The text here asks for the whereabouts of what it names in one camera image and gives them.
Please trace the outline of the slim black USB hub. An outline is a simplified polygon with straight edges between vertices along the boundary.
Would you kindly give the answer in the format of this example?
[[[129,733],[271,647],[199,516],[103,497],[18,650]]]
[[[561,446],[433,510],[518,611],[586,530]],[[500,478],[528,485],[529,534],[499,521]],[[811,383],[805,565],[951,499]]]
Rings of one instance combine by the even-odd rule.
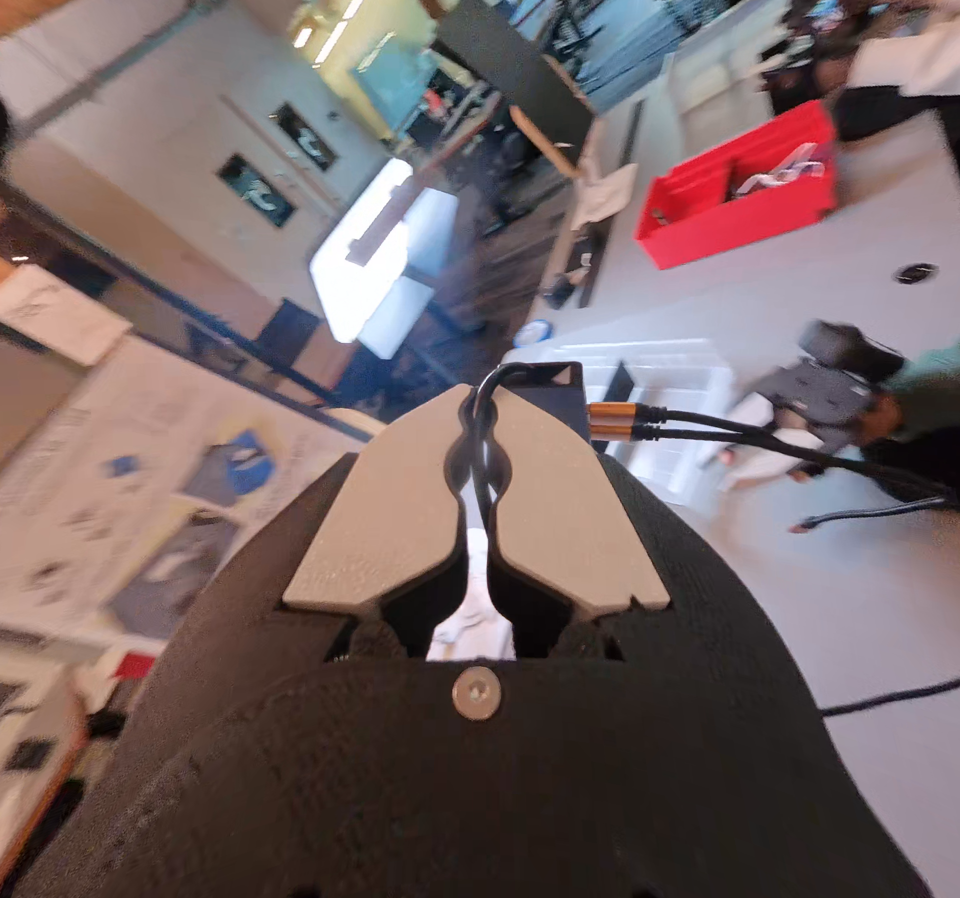
[[[500,385],[591,441],[584,366],[579,361],[519,362]]]

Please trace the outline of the red plastic bin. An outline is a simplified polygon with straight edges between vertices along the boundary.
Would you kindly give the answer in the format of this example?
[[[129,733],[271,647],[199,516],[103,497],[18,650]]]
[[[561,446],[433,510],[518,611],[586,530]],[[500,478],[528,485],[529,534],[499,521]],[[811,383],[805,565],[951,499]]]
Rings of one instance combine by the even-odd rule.
[[[660,270],[795,232],[837,206],[836,134],[808,101],[654,179],[633,240]]]

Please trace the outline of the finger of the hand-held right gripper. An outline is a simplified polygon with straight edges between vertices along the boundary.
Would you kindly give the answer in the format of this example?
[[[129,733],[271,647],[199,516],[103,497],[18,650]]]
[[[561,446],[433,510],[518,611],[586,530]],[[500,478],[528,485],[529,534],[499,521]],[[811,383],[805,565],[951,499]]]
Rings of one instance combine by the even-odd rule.
[[[725,495],[790,475],[808,461],[754,446],[728,444],[717,448],[714,457],[723,469],[718,491]]]
[[[762,395],[749,394],[728,412],[728,419],[735,424],[750,425],[759,429],[780,429],[780,412]]]

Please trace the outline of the beige cloth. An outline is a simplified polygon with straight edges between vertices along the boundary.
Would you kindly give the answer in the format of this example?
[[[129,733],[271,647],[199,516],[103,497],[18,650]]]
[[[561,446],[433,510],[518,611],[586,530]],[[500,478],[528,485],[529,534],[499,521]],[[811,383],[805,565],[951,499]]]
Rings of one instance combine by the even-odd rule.
[[[958,96],[959,0],[854,1],[925,9],[928,19],[916,36],[864,41],[847,78],[850,88],[893,87],[904,97]]]

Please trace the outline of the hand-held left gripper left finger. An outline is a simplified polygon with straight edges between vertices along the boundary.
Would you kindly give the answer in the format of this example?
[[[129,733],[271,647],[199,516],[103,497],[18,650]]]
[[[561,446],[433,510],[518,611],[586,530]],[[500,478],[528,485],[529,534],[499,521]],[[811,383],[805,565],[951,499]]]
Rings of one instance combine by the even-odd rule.
[[[466,410],[459,384],[387,425],[358,454],[282,594],[289,609],[382,620],[430,644],[469,579]]]

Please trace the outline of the framed wall picture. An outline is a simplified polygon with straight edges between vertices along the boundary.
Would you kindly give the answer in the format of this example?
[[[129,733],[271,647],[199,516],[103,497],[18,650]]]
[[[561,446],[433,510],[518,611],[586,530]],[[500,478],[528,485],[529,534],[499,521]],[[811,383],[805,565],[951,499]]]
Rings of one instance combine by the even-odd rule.
[[[296,205],[241,155],[230,156],[217,170],[217,177],[278,230],[282,230],[297,211]]]
[[[337,153],[289,103],[280,105],[269,118],[318,171],[330,171],[339,160]]]

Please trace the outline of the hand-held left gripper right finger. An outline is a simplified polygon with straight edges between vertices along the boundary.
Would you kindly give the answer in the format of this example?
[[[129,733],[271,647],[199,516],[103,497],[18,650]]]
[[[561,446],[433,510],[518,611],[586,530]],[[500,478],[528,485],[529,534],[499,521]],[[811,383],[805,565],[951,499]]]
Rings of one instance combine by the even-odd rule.
[[[517,393],[494,393],[491,410],[487,585],[516,656],[547,657],[571,624],[665,610],[665,581],[594,448]]]

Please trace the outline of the chalkboard easel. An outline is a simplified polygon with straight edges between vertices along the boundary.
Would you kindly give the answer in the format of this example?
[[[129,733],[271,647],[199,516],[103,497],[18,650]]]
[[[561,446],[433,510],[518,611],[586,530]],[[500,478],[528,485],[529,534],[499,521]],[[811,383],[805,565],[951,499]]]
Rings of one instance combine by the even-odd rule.
[[[484,0],[460,0],[438,20],[433,50],[497,90],[512,123],[574,185],[572,232],[596,232],[630,202],[634,163],[605,171],[603,122],[577,84]]]

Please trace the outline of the person's right forearm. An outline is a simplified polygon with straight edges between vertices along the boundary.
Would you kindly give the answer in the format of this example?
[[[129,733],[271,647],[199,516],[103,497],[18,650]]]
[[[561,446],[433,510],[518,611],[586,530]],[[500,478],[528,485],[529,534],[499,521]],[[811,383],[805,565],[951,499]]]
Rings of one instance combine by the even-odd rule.
[[[959,342],[907,361],[883,384],[895,402],[898,441],[959,427]]]

